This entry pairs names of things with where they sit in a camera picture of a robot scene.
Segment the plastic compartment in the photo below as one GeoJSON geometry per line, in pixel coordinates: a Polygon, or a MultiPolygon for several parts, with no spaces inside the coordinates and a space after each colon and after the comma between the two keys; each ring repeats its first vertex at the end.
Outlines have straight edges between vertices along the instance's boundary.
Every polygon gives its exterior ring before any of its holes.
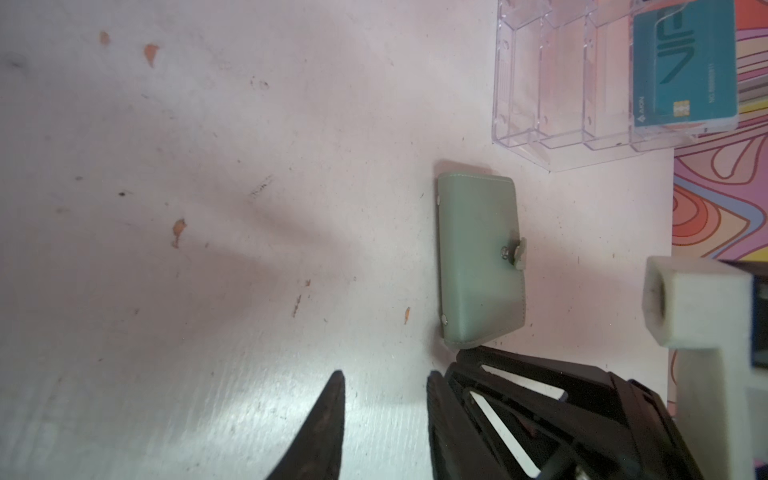
{"type": "Polygon", "coordinates": [[[494,142],[552,171],[693,143],[686,131],[639,131],[632,114],[632,18],[686,3],[501,0],[494,142]]]}

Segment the stain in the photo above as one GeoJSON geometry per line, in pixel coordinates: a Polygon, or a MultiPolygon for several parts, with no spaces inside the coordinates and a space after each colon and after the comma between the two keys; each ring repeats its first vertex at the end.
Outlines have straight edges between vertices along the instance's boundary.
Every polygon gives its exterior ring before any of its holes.
{"type": "Polygon", "coordinates": [[[291,314],[293,318],[296,318],[296,312],[299,311],[299,303],[301,303],[301,295],[296,299],[296,305],[293,306],[293,313],[291,314]]]}
{"type": "Polygon", "coordinates": [[[253,197],[253,198],[256,198],[256,197],[258,197],[258,196],[261,194],[261,192],[262,192],[262,191],[263,191],[265,188],[267,188],[267,187],[268,187],[268,186],[269,186],[271,183],[272,183],[272,175],[270,175],[269,177],[265,178],[265,179],[264,179],[264,180],[261,182],[261,185],[259,185],[259,187],[257,187],[257,188],[254,188],[254,189],[253,189],[253,191],[252,191],[252,192],[250,192],[250,196],[251,196],[251,197],[253,197]]]}
{"type": "Polygon", "coordinates": [[[183,232],[185,228],[187,228],[187,222],[185,222],[183,218],[176,220],[176,223],[174,223],[174,237],[176,237],[176,240],[170,243],[170,245],[173,248],[179,247],[179,239],[181,238],[181,232],[183,232]]]}
{"type": "Polygon", "coordinates": [[[15,51],[7,51],[2,56],[2,63],[5,67],[26,72],[28,70],[27,58],[15,51]]]}
{"type": "Polygon", "coordinates": [[[152,68],[154,68],[154,57],[157,55],[158,50],[160,50],[160,47],[154,43],[148,43],[147,46],[144,47],[144,57],[147,59],[147,63],[152,68]]]}

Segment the white table surface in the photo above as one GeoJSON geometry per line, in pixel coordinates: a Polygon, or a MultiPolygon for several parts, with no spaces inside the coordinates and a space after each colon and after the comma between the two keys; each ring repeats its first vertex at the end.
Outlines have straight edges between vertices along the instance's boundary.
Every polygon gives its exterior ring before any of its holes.
{"type": "Polygon", "coordinates": [[[457,164],[514,179],[531,247],[490,345],[665,396],[640,298],[671,152],[549,174],[493,145],[495,9],[1,3],[0,477],[263,478],[342,369],[342,478],[431,478],[457,164]]]}

